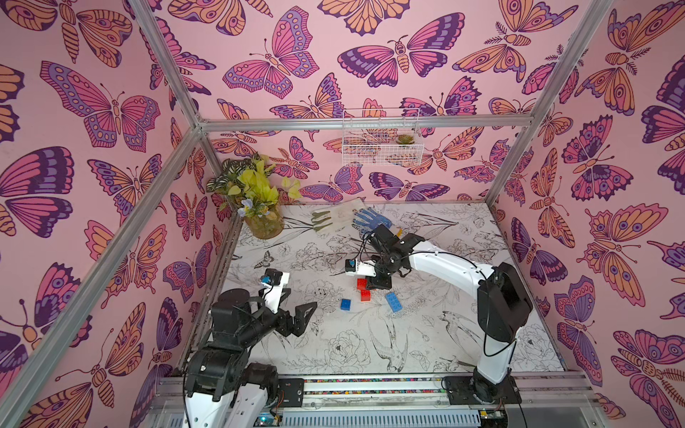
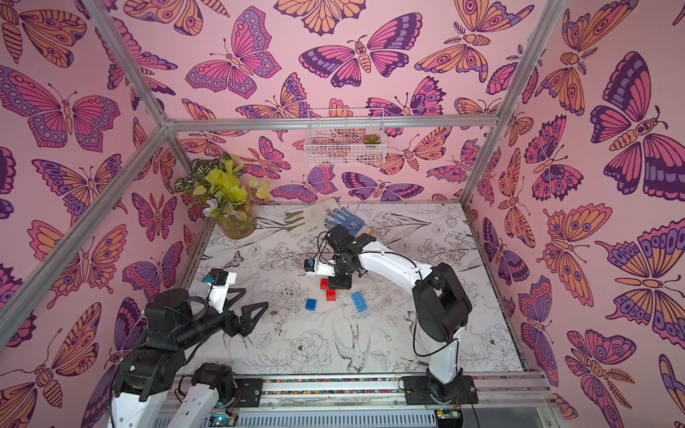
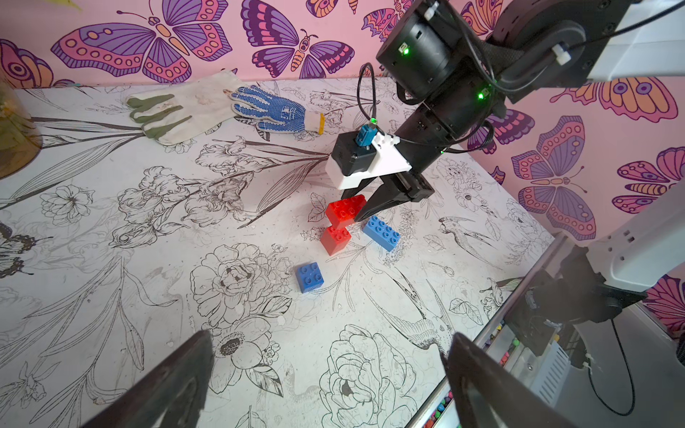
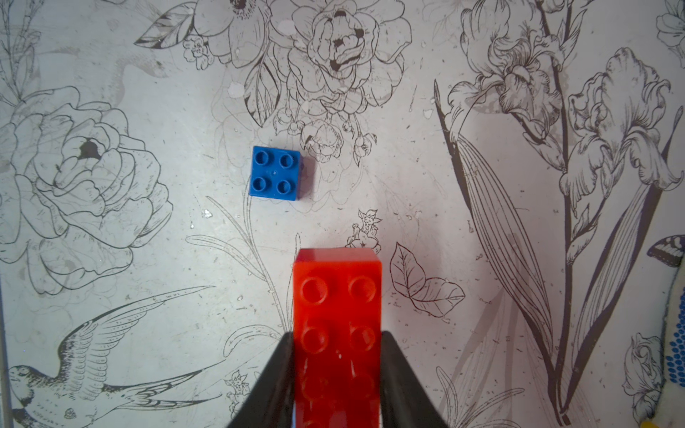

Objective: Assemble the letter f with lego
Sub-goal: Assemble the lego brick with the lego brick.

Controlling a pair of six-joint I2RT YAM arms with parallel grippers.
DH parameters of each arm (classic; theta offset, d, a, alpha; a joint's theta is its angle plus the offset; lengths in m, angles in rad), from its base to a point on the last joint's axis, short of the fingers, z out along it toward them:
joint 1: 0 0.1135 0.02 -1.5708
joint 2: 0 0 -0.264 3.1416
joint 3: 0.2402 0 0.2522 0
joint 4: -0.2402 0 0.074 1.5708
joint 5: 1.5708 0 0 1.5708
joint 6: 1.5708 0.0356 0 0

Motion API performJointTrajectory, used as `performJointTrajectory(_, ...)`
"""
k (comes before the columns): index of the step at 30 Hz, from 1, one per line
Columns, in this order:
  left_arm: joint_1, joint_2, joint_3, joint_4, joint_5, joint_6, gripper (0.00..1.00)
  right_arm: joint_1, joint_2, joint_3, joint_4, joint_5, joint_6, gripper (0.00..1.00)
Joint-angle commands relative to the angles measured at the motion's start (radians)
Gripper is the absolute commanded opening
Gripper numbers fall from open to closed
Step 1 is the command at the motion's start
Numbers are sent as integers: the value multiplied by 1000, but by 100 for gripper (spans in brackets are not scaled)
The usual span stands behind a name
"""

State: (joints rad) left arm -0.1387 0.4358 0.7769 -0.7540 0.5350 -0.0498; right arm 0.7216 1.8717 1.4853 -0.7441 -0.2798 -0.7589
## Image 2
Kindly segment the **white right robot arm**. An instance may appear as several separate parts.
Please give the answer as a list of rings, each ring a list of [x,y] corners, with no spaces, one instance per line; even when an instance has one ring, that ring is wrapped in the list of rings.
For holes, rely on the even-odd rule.
[[[317,263],[318,274],[328,276],[328,285],[351,288],[352,277],[367,273],[381,276],[409,292],[415,307],[412,338],[421,330],[431,340],[431,350],[414,354],[427,358],[425,385],[438,403],[458,399],[466,386],[460,365],[460,343],[473,305],[454,269],[435,266],[396,253],[369,234],[351,235],[341,225],[324,233],[323,242],[332,250],[332,260]]]

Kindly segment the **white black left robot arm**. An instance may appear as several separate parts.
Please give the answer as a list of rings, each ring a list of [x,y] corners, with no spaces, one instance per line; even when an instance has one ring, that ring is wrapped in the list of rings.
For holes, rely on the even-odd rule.
[[[212,306],[185,289],[173,289],[150,301],[144,310],[148,328],[121,362],[112,383],[109,426],[153,426],[169,393],[178,387],[178,372],[212,335],[252,333],[269,303],[245,305],[235,314],[231,306],[244,294],[243,288],[235,289]],[[228,365],[204,363],[190,378],[191,385],[169,422],[172,427],[222,426],[210,413],[214,408],[227,408],[233,416],[237,408],[255,408],[260,402],[262,387],[238,379]]]

